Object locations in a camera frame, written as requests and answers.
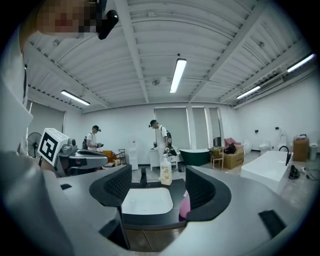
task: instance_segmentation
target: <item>ceiling light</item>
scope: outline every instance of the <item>ceiling light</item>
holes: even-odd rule
[[[238,100],[240,100],[241,98],[243,98],[243,97],[245,97],[245,96],[247,96],[247,95],[249,95],[249,94],[252,94],[253,92],[255,92],[256,90],[259,90],[259,89],[260,89],[260,86],[254,87],[254,88],[252,88],[251,90],[248,90],[247,92],[239,95],[239,96],[236,97],[236,98],[237,98]]]
[[[303,60],[299,61],[297,64],[292,65],[291,67],[289,67],[287,69],[288,72],[292,72],[295,69],[299,68],[300,66],[302,66],[303,64],[307,63],[308,61],[310,61],[314,56],[316,56],[315,54],[311,54],[308,57],[304,58]]]
[[[67,97],[69,97],[69,98],[77,101],[77,102],[80,102],[80,103],[86,105],[86,106],[89,106],[89,105],[90,105],[90,103],[89,103],[88,101],[85,101],[84,99],[79,98],[78,96],[76,96],[76,95],[74,95],[74,94],[72,94],[72,93],[70,93],[70,92],[68,92],[68,91],[66,91],[66,90],[63,90],[61,93],[62,93],[63,95],[65,95],[65,96],[67,96]]]
[[[177,91],[177,88],[179,86],[181,77],[184,73],[185,67],[187,64],[187,60],[185,58],[178,58],[176,60],[176,65],[175,65],[175,71],[174,71],[174,76],[171,84],[171,89],[170,93],[175,94]]]

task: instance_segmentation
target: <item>freestanding bathtub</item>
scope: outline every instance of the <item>freestanding bathtub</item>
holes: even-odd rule
[[[267,151],[252,162],[243,165],[240,176],[260,182],[280,194],[289,178],[293,153],[288,165],[286,165],[286,159],[287,152]]]
[[[187,166],[202,166],[210,162],[208,149],[179,149],[184,163]]]

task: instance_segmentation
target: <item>wooden chair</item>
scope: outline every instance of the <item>wooden chair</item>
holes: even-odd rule
[[[219,164],[220,164],[220,161],[222,161],[221,169],[223,169],[224,168],[224,148],[223,147],[219,147],[214,151],[210,152],[210,164],[213,170],[215,168],[215,161],[217,160],[219,161]]]

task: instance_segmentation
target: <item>pink chair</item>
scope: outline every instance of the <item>pink chair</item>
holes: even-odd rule
[[[182,203],[180,205],[179,214],[182,218],[186,219],[187,213],[191,211],[190,197],[189,197],[188,191],[185,191],[183,196],[184,196],[184,199],[182,200]]]
[[[230,144],[234,144],[236,147],[241,146],[240,142],[236,142],[233,138],[225,138],[224,139],[224,146],[228,147]]]

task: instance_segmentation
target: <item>spray bottle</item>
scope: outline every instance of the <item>spray bottle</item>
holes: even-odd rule
[[[161,184],[170,186],[172,183],[171,163],[167,159],[167,154],[163,155],[163,161],[160,163]]]

